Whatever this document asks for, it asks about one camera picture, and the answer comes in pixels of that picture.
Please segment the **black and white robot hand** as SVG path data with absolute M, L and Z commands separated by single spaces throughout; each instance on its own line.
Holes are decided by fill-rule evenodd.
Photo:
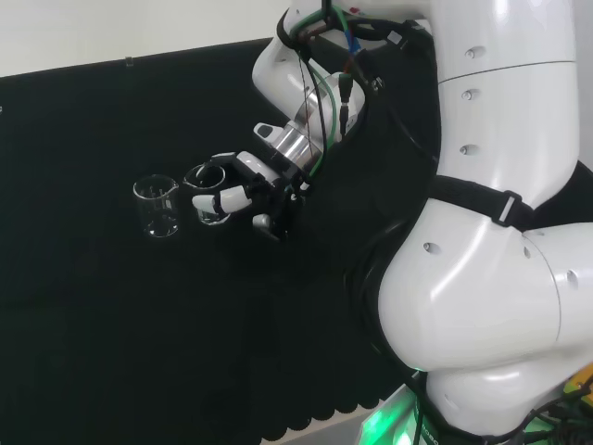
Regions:
M 305 203 L 299 171 L 277 172 L 247 151 L 212 156 L 191 169 L 183 184 L 204 225 L 247 215 L 254 229 L 275 241 L 287 239 Z

